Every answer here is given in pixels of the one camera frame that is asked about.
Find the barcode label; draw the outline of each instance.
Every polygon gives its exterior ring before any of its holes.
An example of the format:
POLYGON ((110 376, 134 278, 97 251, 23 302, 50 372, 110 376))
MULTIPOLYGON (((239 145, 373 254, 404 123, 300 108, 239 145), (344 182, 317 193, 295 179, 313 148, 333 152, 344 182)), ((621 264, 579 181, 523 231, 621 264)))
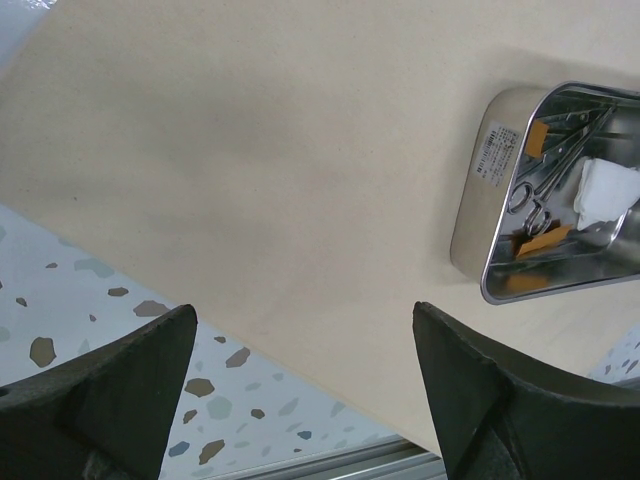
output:
POLYGON ((473 160, 475 174, 494 187, 500 185, 519 140, 520 133, 492 121, 473 160))

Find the metal tray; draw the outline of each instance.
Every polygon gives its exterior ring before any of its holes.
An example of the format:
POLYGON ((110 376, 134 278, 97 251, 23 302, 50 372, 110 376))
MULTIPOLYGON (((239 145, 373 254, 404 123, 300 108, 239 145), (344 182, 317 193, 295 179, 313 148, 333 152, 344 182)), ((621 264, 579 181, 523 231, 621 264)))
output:
MULTIPOLYGON (((581 156, 599 157, 626 167, 640 167, 640 93, 569 82, 551 91, 517 88, 499 94, 480 126, 467 175, 451 260, 480 283, 487 302, 502 304, 568 290, 640 278, 640 202, 615 222, 571 231, 543 253, 515 258, 514 239, 530 210, 511 213, 514 189, 523 175, 539 184, 547 167, 526 173, 533 159, 525 145, 535 119, 593 109, 612 112, 583 145, 581 156)), ((545 148, 570 132, 550 131, 545 148)), ((573 211, 582 160, 551 192, 551 220, 576 225, 573 211)))

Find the beige table surface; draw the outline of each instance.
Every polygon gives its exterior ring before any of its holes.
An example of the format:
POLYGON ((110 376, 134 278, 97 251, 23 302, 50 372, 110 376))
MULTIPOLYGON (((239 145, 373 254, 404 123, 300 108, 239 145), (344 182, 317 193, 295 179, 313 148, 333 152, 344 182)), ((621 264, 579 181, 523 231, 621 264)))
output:
POLYGON ((416 300, 580 373, 640 317, 633 282, 491 307, 448 254, 493 96, 640 88, 615 3, 60 0, 0 87, 0 201, 438 451, 416 300))

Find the white speckled floor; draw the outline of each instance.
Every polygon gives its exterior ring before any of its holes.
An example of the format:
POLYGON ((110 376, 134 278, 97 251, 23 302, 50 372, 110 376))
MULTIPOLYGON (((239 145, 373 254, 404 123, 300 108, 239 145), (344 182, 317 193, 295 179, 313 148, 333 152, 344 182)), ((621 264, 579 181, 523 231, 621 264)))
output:
MULTIPOLYGON (((172 307, 3 206, 0 266, 0 385, 172 307)), ((203 322, 161 478, 209 478, 392 434, 203 322)))

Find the scissor handle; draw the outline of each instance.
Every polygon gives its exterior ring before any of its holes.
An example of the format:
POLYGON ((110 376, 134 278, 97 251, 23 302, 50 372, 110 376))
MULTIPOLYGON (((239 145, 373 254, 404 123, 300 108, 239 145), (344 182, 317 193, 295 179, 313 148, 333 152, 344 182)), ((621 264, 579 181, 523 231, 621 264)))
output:
POLYGON ((507 212, 514 214, 521 211, 524 206, 531 200, 533 197, 533 185, 529 182, 522 182, 513 189, 511 192, 511 196, 509 197, 509 203, 507 205, 507 212), (520 200, 514 201, 518 198, 518 196, 522 196, 520 200))
POLYGON ((547 231, 551 225, 551 212, 534 200, 535 207, 524 221, 524 230, 530 237, 537 237, 547 231))

